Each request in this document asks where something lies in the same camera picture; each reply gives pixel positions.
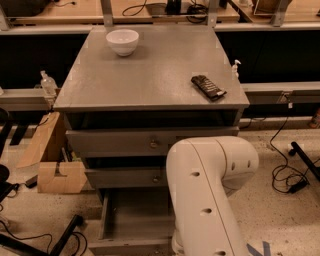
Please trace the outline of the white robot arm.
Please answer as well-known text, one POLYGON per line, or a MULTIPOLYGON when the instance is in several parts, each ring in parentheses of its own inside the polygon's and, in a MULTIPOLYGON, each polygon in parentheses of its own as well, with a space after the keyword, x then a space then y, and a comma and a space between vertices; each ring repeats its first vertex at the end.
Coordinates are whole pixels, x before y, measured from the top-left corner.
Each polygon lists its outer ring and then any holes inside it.
POLYGON ((249 256, 228 197, 258 165, 256 149, 235 136, 189 138, 172 146, 166 173, 177 256, 249 256))

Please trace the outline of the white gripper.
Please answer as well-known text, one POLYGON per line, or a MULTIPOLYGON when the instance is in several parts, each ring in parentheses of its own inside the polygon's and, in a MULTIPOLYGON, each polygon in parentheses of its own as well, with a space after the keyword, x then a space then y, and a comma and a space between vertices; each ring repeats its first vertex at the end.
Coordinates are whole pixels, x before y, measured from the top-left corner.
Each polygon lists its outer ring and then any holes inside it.
POLYGON ((177 234, 173 233, 171 247, 176 256, 184 256, 183 247, 178 243, 177 234))

